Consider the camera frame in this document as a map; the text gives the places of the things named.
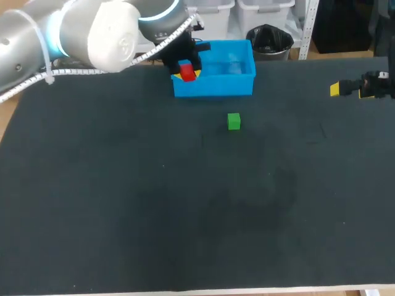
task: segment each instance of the green block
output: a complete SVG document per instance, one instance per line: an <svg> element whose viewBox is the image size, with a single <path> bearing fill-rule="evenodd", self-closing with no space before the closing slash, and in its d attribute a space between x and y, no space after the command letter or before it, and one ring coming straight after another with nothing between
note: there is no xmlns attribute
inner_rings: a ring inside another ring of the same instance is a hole
<svg viewBox="0 0 395 296"><path fill-rule="evenodd" d="M239 113L228 114L228 130L237 131L240 130L241 119Z"/></svg>

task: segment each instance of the black trash bag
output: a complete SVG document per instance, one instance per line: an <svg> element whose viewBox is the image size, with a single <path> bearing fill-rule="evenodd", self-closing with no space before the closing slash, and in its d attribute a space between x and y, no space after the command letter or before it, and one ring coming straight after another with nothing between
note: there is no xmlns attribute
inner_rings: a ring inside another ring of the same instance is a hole
<svg viewBox="0 0 395 296"><path fill-rule="evenodd" d="M261 54L275 54L287 51L294 45L290 34L271 25L262 25L252 29L247 34L251 41L252 49Z"/></svg>

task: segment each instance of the yellow object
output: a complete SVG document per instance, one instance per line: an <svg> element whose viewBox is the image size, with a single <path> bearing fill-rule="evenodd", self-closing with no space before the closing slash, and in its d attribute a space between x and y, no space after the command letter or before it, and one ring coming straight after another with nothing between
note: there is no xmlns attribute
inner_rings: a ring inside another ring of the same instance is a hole
<svg viewBox="0 0 395 296"><path fill-rule="evenodd" d="M361 97L360 96L360 90L358 91L358 94L359 94L359 99L374 99L375 98L375 96L372 96L372 97Z"/></svg>
<svg viewBox="0 0 395 296"><path fill-rule="evenodd" d="M340 85L339 82L331 85L331 97L340 96Z"/></svg>
<svg viewBox="0 0 395 296"><path fill-rule="evenodd" d="M202 73L202 70L196 70L195 71L195 76L199 77L201 73ZM181 74L174 74L174 76L176 76L178 79L182 80Z"/></svg>

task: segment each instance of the black mat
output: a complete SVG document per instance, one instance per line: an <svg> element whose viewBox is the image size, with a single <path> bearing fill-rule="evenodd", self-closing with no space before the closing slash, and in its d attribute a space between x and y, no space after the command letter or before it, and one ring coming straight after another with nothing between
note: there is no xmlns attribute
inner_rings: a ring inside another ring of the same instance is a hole
<svg viewBox="0 0 395 296"><path fill-rule="evenodd" d="M395 102L328 96L367 70L259 64L223 102L159 67L32 87L0 145L0 295L395 283Z"/></svg>

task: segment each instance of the blue plastic container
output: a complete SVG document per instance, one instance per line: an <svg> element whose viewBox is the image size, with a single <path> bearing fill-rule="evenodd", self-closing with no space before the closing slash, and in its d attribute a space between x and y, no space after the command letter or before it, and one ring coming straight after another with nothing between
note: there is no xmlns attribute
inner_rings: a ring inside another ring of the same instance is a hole
<svg viewBox="0 0 395 296"><path fill-rule="evenodd" d="M202 72L193 82L172 76L175 97L250 96L256 68L249 40L209 41L199 53Z"/></svg>

